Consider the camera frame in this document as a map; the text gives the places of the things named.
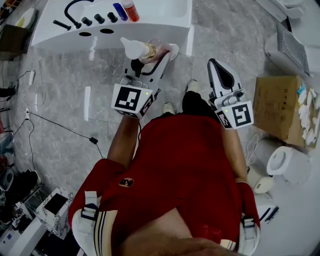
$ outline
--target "blue bottle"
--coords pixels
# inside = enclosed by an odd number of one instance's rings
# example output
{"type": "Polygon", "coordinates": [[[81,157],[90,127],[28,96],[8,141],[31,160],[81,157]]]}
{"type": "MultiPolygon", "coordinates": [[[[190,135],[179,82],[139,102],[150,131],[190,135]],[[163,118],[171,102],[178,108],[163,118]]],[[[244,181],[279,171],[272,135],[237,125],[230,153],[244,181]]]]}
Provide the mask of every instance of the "blue bottle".
{"type": "Polygon", "coordinates": [[[121,20],[126,21],[128,19],[128,16],[126,14],[126,11],[122,8],[120,3],[114,3],[113,7],[115,8],[115,10],[118,12],[121,20]]]}

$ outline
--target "white sink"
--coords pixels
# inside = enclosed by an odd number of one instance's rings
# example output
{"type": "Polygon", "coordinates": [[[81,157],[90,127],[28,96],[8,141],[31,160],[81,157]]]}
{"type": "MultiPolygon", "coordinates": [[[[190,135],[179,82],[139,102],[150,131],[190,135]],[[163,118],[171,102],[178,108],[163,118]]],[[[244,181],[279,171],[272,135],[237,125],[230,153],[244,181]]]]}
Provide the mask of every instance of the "white sink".
{"type": "Polygon", "coordinates": [[[80,29],[76,29],[65,17],[64,10],[69,2],[70,0],[48,1],[37,24],[32,46],[56,53],[87,51],[92,48],[112,49],[122,48],[120,38],[126,37],[142,42],[158,38],[182,47],[191,27],[192,0],[134,0],[140,16],[138,22],[120,19],[113,7],[113,3],[121,2],[120,0],[80,1],[70,7],[70,15],[80,23],[83,17],[92,21],[91,26],[82,24],[80,29]],[[111,23],[107,17],[109,12],[118,17],[116,23],[111,23]],[[94,19],[96,14],[105,19],[103,24],[94,19]],[[54,20],[72,26],[71,30],[67,31],[53,24],[54,20]],[[102,33],[102,29],[108,29],[112,33],[102,33]]]}

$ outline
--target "white pump dispenser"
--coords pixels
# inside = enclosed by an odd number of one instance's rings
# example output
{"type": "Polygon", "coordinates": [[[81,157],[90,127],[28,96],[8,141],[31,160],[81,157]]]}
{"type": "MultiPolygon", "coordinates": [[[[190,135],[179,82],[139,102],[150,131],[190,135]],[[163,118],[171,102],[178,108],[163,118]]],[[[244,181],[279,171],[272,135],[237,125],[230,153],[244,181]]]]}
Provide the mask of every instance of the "white pump dispenser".
{"type": "Polygon", "coordinates": [[[149,43],[144,43],[136,40],[128,40],[121,37],[121,42],[124,45],[125,55],[131,59],[147,59],[153,57],[156,53],[156,49],[149,43]]]}

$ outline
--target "marble floor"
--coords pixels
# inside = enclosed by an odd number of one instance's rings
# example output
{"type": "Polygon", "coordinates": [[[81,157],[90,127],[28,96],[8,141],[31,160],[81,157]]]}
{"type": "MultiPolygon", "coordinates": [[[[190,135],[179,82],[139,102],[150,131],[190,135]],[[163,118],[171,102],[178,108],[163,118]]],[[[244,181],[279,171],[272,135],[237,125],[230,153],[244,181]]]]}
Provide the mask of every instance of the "marble floor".
{"type": "MultiPolygon", "coordinates": [[[[22,0],[6,20],[14,24],[21,13],[35,7],[39,14],[47,0],[22,0]]],[[[178,55],[160,82],[162,92],[148,110],[142,125],[159,116],[162,106],[171,102],[177,111],[190,79],[200,82],[200,94],[209,98],[207,71],[209,58],[216,58],[234,68],[250,100],[254,98],[256,78],[281,72],[266,58],[264,42],[276,32],[275,21],[255,0],[193,0],[194,42],[191,56],[178,55]]],[[[28,75],[20,81],[19,90],[8,102],[11,110],[3,114],[16,131],[25,118],[25,108],[87,137],[95,137],[106,156],[121,116],[111,109],[113,84],[120,80],[124,61],[123,49],[95,52],[54,54],[29,47],[28,53],[13,61],[0,61],[1,87],[8,87],[25,71],[34,70],[35,79],[28,86],[28,75]],[[88,119],[84,118],[85,90],[90,87],[88,119]]],[[[88,139],[31,115],[34,131],[30,136],[34,167],[51,190],[62,187],[76,192],[94,164],[101,158],[97,147],[88,139]]],[[[32,168],[29,134],[33,129],[26,121],[15,136],[15,164],[22,172],[32,168]]],[[[263,135],[254,126],[239,130],[243,147],[254,134],[263,135]]]]}

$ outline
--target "red shirt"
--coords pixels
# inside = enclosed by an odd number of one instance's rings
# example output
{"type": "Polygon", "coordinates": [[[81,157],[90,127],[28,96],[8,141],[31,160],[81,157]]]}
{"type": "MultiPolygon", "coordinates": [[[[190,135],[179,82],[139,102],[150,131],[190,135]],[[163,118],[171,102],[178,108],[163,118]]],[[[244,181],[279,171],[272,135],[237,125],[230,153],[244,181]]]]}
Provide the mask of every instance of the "red shirt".
{"type": "Polygon", "coordinates": [[[99,210],[118,210],[112,245],[177,208],[193,237],[238,243],[242,213],[259,225],[252,189],[235,176],[224,152],[221,126],[205,116],[175,115],[148,123],[128,170],[114,161],[96,163],[69,209],[85,206],[85,191],[102,196],[99,210]],[[122,187],[125,178],[134,180],[122,187]]]}

